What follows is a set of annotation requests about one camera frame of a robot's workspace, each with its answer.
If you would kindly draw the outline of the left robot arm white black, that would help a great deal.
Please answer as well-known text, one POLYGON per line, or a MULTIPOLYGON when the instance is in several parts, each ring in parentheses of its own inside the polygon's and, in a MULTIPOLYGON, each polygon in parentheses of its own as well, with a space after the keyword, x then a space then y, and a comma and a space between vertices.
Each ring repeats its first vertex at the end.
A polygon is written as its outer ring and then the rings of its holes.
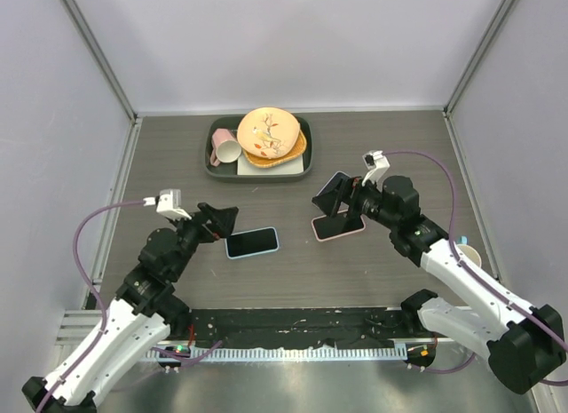
POLYGON ((188 332, 189 306, 174 284, 199 245, 228 238, 238 208, 198 203, 188 213, 163 198, 147 198, 168 228, 154 230, 101 318, 80 345, 50 374, 31 377, 22 393, 35 412, 94 412, 118 380, 159 342, 188 332))

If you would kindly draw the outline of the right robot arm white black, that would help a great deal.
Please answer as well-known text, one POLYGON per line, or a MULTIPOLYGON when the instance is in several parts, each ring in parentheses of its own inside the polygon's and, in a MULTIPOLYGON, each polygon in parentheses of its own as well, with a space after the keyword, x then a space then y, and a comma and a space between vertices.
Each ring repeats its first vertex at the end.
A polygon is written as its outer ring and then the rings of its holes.
POLYGON ((435 276, 469 306, 456 308, 422 290, 406 301, 402 330, 418 338, 427 331, 453 339, 487 361, 498 380, 524 394, 567 359, 562 317, 549 305, 535 307, 501 286, 457 250, 448 233, 421 212, 411 179, 388 177, 378 187, 360 178, 331 182, 312 198, 328 217, 345 203, 348 216, 365 216, 389 230, 404 258, 435 276))

